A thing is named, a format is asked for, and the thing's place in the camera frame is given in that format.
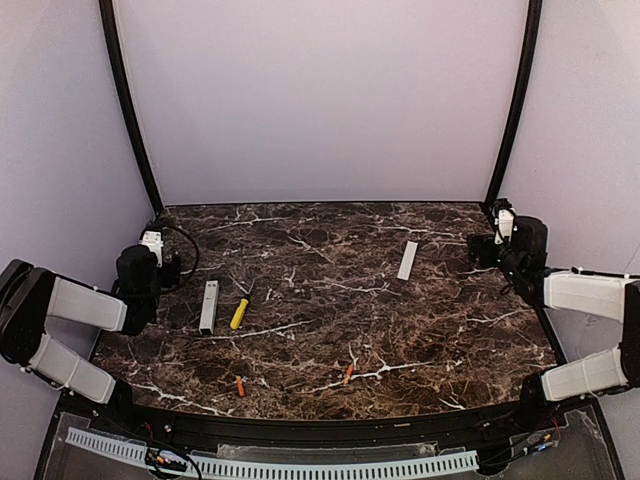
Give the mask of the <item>white remote control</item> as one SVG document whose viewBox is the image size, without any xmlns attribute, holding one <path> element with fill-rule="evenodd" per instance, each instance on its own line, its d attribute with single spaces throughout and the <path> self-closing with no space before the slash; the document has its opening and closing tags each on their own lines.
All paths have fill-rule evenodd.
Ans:
<svg viewBox="0 0 640 480">
<path fill-rule="evenodd" d="M 219 295 L 219 282 L 207 281 L 205 284 L 201 314 L 198 330 L 202 335 L 212 335 L 214 331 L 217 303 Z"/>
</svg>

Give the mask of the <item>white battery cover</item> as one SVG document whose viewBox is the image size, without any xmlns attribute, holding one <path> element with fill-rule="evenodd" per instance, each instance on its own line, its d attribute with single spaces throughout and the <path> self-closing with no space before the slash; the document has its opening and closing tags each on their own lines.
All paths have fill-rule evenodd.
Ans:
<svg viewBox="0 0 640 480">
<path fill-rule="evenodd" d="M 403 281 L 407 281 L 410 278 L 416 253 L 418 250 L 418 243 L 414 241 L 408 241 L 406 243 L 403 256 L 400 262 L 400 266 L 397 273 L 397 278 Z"/>
</svg>

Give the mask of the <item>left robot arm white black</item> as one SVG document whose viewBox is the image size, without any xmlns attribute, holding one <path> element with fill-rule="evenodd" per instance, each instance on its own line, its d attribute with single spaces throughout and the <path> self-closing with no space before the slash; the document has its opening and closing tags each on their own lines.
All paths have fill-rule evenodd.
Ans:
<svg viewBox="0 0 640 480">
<path fill-rule="evenodd" d="M 160 298 L 181 286 L 181 259 L 160 262 L 150 247 L 134 245 L 116 260 L 117 279 L 103 291 L 20 259 L 1 273 L 1 357 L 55 386 L 107 405 L 122 381 L 56 340 L 46 330 L 55 317 L 129 336 L 156 319 Z"/>
</svg>

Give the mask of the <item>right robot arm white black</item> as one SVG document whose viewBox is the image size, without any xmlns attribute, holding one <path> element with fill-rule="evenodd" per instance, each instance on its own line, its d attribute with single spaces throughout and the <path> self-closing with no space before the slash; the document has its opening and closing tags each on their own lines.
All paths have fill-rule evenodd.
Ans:
<svg viewBox="0 0 640 480">
<path fill-rule="evenodd" d="M 608 350 L 532 374 L 521 401 L 547 405 L 582 395 L 639 386 L 639 277 L 546 265 L 548 228 L 539 219 L 502 210 L 493 234 L 467 239 L 469 256 L 497 268 L 508 286 L 532 307 L 570 310 L 622 325 L 620 343 Z"/>
</svg>

